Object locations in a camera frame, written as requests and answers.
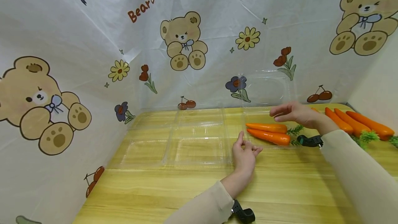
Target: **backdrop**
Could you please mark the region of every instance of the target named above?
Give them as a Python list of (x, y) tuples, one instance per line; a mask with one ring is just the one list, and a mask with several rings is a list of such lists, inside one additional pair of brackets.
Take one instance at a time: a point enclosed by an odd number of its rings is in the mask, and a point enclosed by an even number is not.
[(398, 23), (398, 0), (0, 5), (4, 224), (71, 223), (141, 109), (278, 103), (277, 81), (345, 103)]

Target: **wrist strap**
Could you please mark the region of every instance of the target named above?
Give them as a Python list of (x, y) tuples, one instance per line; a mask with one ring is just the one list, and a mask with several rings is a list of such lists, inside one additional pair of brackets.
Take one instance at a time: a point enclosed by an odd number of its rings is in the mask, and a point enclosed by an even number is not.
[(256, 220), (253, 210), (250, 208), (243, 210), (238, 200), (235, 200), (234, 206), (232, 207), (232, 213), (236, 214), (239, 221), (243, 224), (249, 224)]
[(297, 137), (297, 140), (299, 141), (299, 143), (301, 143), (302, 146), (307, 146), (307, 147), (319, 146), (319, 148), (323, 146), (323, 141), (320, 135), (314, 136), (312, 138), (307, 138), (304, 135), (299, 135)]

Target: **bear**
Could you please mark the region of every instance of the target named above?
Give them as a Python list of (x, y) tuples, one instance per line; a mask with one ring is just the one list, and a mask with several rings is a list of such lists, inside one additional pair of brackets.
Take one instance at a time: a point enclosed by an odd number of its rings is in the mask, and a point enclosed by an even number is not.
[(200, 20), (197, 12), (190, 11), (184, 17), (164, 20), (160, 24), (160, 35), (167, 45), (173, 70), (182, 71), (188, 65), (199, 70), (205, 66), (207, 45), (199, 41)]
[(341, 0), (343, 18), (336, 29), (329, 51), (338, 55), (353, 48), (360, 56), (379, 51), (398, 26), (392, 16), (398, 0)]
[[(91, 123), (91, 113), (72, 92), (61, 92), (49, 75), (49, 64), (23, 56), (0, 78), (0, 121), (19, 127), (27, 140), (39, 140), (39, 149), (58, 155), (71, 144), (75, 130)], [(64, 117), (65, 121), (54, 121)]]

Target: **sleeve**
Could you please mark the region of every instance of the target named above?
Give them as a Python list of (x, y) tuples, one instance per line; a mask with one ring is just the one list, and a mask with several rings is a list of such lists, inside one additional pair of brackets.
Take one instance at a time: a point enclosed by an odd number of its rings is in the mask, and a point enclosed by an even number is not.
[(322, 136), (321, 152), (365, 224), (398, 223), (398, 184), (343, 130)]
[(221, 224), (231, 216), (234, 201), (223, 184), (215, 185), (175, 211), (164, 224)]

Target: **carrot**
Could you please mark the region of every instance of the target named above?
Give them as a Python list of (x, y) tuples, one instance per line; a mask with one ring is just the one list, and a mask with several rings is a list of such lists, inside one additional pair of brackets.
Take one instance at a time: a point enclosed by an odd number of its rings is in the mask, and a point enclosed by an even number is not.
[(346, 111), (345, 113), (348, 116), (350, 116), (351, 118), (353, 118), (354, 120), (360, 122), (361, 124), (366, 125), (371, 130), (374, 130), (379, 135), (379, 138), (381, 140), (387, 141), (394, 135), (394, 131), (392, 129), (390, 129), (389, 127), (386, 127), (383, 124), (377, 123), (376, 121), (373, 121), (373, 120), (363, 116), (360, 113), (351, 112), (351, 111)]
[(359, 123), (355, 119), (351, 118), (350, 116), (348, 116), (347, 114), (342, 112), (340, 109), (335, 108), (334, 112), (336, 113), (336, 115), (338, 117), (341, 118), (341, 120), (343, 120), (344, 122), (349, 124), (354, 129), (354, 136), (355, 137), (359, 138), (361, 136), (361, 132), (363, 132), (363, 131), (371, 132), (371, 129), (369, 127), (367, 127), (364, 124)]
[(267, 140), (280, 146), (288, 146), (290, 144), (290, 136), (286, 134), (264, 132), (254, 129), (247, 129), (247, 131), (256, 138)]
[(325, 108), (325, 115), (330, 117), (330, 119), (332, 119), (341, 130), (348, 133), (348, 135), (352, 135), (354, 132), (354, 129), (351, 127), (351, 125), (341, 120), (331, 109), (329, 109), (329, 107)]
[(284, 124), (247, 123), (246, 126), (250, 129), (262, 130), (265, 132), (287, 133), (287, 126)]

